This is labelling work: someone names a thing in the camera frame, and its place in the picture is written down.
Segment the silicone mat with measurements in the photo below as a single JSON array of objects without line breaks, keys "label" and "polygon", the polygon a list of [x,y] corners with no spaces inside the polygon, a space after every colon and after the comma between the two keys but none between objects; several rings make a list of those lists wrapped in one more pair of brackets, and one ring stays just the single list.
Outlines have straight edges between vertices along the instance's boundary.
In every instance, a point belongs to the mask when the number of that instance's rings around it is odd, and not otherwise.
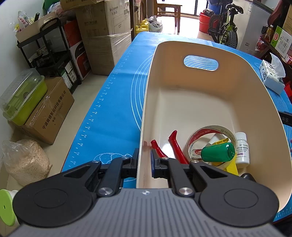
[{"label": "silicone mat with measurements", "polygon": [[[92,103],[82,122],[62,171],[71,169],[91,160],[103,164],[120,156],[131,156],[139,147],[144,92],[150,63],[156,46],[164,41],[185,41],[206,44],[228,50],[243,57],[253,67],[260,78],[260,59],[230,47],[202,39],[186,38],[178,35],[142,32],[123,54],[100,92]],[[190,55],[185,65],[215,70],[215,60]],[[292,113],[292,105],[283,91],[279,96],[268,89],[276,107],[280,111]],[[292,128],[284,125],[287,139],[292,139]],[[124,187],[134,188],[136,180],[124,180]],[[292,213],[292,199],[280,211],[275,220]]]}]

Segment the white pill bottle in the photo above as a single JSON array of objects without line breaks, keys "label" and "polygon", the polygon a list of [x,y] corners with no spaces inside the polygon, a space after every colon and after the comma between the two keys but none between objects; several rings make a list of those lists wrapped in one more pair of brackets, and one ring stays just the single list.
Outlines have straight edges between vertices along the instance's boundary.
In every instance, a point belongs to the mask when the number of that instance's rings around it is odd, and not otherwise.
[{"label": "white pill bottle", "polygon": [[237,157],[235,160],[235,164],[237,169],[245,168],[249,165],[249,149],[246,139],[246,134],[242,132],[238,132],[235,134],[237,139],[237,148],[236,153]]}]

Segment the green bottle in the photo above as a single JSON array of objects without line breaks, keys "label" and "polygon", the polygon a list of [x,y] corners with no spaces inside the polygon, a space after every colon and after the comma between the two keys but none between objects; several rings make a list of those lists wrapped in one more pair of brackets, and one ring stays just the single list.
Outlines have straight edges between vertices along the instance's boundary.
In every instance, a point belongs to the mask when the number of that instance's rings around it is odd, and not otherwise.
[{"label": "green bottle", "polygon": [[227,162],[235,155],[235,149],[231,142],[204,147],[201,158],[205,162]]}]

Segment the bicycle seat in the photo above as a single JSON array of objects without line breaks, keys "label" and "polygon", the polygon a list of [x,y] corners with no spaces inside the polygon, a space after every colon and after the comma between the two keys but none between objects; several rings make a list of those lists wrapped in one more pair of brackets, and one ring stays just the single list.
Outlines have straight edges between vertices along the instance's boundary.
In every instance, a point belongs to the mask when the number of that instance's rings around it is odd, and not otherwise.
[{"label": "bicycle seat", "polygon": [[243,14],[242,7],[235,5],[234,3],[230,3],[226,5],[226,9],[231,9],[231,8],[235,8],[239,13]]}]

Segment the bin handle hole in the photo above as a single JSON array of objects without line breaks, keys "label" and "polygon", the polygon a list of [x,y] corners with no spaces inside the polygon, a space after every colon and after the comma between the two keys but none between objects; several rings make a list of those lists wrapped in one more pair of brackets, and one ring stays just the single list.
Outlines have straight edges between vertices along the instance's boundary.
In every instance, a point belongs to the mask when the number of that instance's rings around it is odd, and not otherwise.
[{"label": "bin handle hole", "polygon": [[188,55],[183,60],[187,67],[215,71],[218,68],[218,62],[215,59]]}]

